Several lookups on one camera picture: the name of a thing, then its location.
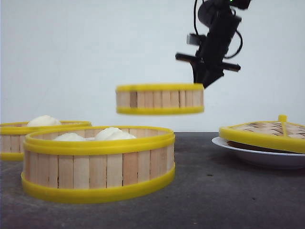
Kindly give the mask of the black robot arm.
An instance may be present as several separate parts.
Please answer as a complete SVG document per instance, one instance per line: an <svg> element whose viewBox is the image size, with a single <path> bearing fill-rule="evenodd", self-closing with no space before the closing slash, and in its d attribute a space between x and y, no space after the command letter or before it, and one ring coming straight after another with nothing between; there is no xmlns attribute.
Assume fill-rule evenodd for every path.
<svg viewBox="0 0 305 229"><path fill-rule="evenodd" d="M193 7L195 33L187 35L187 44L198 46L194 56L176 53L176 60L188 62L193 69L193 82L203 88L224 76L224 70L238 72L238 64L224 62L241 51L243 38L238 31L242 18L234 7L246 10L249 0L204 0L199 8Z"/></svg>

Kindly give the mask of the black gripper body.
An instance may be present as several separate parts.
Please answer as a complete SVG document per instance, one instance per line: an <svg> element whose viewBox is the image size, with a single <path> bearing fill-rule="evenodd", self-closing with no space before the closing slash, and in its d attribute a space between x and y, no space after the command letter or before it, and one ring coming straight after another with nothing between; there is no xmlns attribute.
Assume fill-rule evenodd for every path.
<svg viewBox="0 0 305 229"><path fill-rule="evenodd" d="M220 14L212 22L195 56L177 53L175 58L191 64L194 79L218 79L224 75L224 70L239 71L240 65L224 63L223 59L240 22L241 18L236 15Z"/></svg>

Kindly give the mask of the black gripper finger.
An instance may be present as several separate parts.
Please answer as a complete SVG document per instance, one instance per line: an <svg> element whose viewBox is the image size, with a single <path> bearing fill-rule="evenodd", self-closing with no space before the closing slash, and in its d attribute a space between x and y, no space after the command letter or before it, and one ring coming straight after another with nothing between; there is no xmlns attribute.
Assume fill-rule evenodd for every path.
<svg viewBox="0 0 305 229"><path fill-rule="evenodd" d="M208 69L193 70L193 82L202 84L204 89L223 76L223 71L213 71Z"/></svg>

